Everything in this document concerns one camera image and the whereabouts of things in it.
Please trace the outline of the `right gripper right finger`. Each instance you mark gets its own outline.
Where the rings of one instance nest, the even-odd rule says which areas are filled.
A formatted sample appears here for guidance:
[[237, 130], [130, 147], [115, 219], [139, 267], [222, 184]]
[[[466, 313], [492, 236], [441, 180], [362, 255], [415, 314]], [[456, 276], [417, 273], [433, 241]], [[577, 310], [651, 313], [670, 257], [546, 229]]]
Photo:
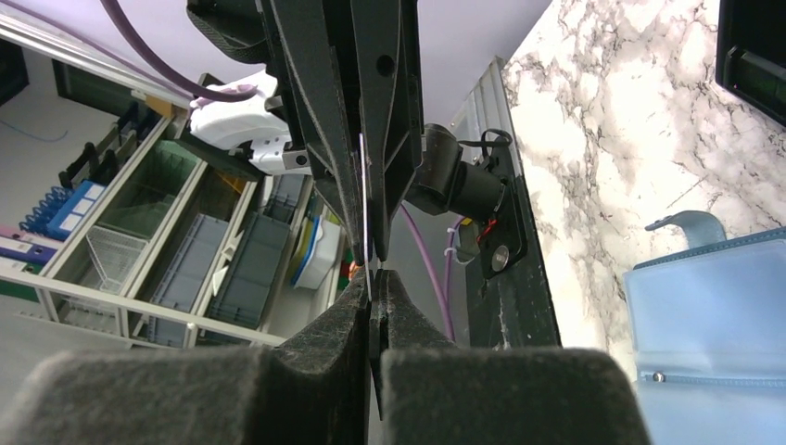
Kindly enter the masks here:
[[466, 349], [412, 304], [396, 272], [374, 278], [375, 380], [385, 444], [646, 444], [626, 375], [607, 354]]

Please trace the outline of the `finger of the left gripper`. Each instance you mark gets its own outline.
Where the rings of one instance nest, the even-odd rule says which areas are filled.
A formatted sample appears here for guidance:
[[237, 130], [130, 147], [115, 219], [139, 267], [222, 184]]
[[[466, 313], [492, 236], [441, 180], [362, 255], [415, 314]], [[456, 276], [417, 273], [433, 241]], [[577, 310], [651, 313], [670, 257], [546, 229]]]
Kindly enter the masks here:
[[418, 7], [414, 1], [354, 1], [351, 13], [368, 157], [372, 256], [385, 261], [392, 219], [422, 161]]

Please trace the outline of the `left black tray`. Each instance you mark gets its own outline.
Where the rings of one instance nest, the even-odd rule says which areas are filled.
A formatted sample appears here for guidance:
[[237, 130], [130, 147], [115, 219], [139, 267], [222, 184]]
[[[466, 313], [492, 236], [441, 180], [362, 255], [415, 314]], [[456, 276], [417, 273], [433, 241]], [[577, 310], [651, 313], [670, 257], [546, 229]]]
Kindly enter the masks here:
[[785, 124], [785, 0], [719, 3], [715, 80]]

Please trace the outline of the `blue binder folders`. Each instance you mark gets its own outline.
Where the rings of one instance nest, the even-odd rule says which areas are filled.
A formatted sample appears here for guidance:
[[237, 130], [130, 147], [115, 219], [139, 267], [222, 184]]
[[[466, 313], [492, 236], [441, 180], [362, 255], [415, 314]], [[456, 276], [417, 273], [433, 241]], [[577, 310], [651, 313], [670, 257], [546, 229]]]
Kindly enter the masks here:
[[17, 228], [1, 226], [1, 262], [46, 265], [81, 225], [106, 188], [89, 180], [75, 189], [52, 187]]

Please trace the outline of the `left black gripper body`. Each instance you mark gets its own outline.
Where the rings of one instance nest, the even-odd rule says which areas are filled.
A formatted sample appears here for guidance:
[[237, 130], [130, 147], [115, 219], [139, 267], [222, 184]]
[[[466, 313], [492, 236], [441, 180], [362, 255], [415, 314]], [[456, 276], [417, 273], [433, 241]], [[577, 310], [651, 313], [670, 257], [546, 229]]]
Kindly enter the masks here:
[[285, 54], [268, 0], [188, 0], [191, 23], [231, 60], [246, 65], [285, 65]]

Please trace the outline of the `white blue plastic tub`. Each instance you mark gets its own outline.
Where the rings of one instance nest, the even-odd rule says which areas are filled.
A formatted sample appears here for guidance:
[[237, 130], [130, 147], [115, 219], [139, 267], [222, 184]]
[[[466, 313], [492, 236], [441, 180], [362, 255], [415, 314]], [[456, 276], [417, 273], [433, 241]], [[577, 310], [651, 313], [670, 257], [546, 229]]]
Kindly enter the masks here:
[[320, 287], [336, 262], [340, 236], [340, 226], [325, 217], [316, 216], [306, 222], [290, 262], [292, 287], [312, 290]]

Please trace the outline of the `black VIP card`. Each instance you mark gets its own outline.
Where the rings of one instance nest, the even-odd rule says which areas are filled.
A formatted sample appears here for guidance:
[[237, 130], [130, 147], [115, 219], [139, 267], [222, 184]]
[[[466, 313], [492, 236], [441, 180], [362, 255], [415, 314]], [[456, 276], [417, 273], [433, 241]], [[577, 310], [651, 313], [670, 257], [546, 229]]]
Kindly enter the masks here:
[[369, 302], [374, 301], [373, 280], [374, 273], [372, 270], [372, 255], [373, 255], [373, 239], [370, 228], [370, 210], [369, 210], [369, 178], [368, 178], [368, 157], [366, 139], [363, 133], [359, 134], [359, 149], [360, 149], [360, 165], [361, 165], [361, 210], [362, 210], [362, 257], [365, 271], [365, 281], [367, 289], [367, 297]]

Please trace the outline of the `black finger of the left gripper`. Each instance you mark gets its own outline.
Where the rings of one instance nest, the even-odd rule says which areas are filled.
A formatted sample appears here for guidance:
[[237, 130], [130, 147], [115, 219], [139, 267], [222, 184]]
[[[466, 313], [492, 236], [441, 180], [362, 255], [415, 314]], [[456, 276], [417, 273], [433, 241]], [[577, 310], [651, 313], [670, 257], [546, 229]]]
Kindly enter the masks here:
[[356, 262], [367, 262], [360, 162], [321, 1], [262, 1], [273, 59], [285, 67], [315, 185], [343, 223]]

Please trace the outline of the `blue leather card holder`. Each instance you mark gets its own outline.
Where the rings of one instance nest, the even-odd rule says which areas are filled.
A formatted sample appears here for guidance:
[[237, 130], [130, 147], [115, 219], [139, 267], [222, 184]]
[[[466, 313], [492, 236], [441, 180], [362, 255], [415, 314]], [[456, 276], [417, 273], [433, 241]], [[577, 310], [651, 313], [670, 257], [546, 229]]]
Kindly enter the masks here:
[[685, 250], [624, 276], [636, 392], [654, 444], [785, 440], [785, 231], [728, 238], [686, 210]]

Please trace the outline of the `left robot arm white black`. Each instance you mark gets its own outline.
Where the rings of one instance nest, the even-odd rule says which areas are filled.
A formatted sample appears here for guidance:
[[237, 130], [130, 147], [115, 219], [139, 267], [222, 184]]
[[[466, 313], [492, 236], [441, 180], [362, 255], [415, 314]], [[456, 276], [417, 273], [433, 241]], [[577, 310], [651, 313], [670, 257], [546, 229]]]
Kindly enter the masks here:
[[392, 219], [421, 161], [424, 129], [414, 1], [190, 1], [192, 24], [229, 58], [263, 71], [193, 102], [188, 147], [245, 176], [304, 157], [361, 258], [385, 260]]

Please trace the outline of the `grey storage shelf rack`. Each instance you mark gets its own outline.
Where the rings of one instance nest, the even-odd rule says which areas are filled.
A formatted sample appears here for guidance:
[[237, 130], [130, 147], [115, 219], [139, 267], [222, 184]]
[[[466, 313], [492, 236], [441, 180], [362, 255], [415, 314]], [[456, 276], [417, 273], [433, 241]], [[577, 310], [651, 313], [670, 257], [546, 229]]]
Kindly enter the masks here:
[[4, 281], [31, 288], [44, 320], [149, 348], [278, 346], [336, 300], [347, 240], [316, 290], [294, 288], [290, 262], [308, 220], [337, 217], [310, 178], [220, 174], [190, 152], [187, 99], [157, 81], [112, 74], [173, 107], [146, 135], [108, 134], [126, 163], [40, 273], [3, 267]]

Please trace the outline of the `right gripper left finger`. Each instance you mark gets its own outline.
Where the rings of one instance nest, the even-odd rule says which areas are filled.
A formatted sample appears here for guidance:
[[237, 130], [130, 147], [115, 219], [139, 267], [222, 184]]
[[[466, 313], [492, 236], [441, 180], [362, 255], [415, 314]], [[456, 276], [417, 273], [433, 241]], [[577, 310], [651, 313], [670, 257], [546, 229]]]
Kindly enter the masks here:
[[368, 279], [277, 347], [72, 351], [41, 362], [5, 444], [364, 444]]

